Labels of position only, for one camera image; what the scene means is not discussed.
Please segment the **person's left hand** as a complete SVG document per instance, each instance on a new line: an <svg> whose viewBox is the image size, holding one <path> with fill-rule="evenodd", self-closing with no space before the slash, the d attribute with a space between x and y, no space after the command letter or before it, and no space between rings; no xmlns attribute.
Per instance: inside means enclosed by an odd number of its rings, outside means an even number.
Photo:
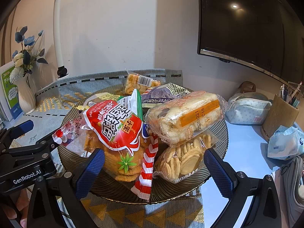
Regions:
<svg viewBox="0 0 304 228"><path fill-rule="evenodd" d="M23 228L27 227L27 215L28 215L28 208L29 208L29 199L27 194L27 189L22 189L20 191L20 196L17 199L17 202L15 204L18 211L21 212L22 217L20 219L20 225ZM7 218L9 220L14 220L17 218L17 213L15 210L9 206L1 205L1 208L3 209L4 213L6 214Z"/></svg>

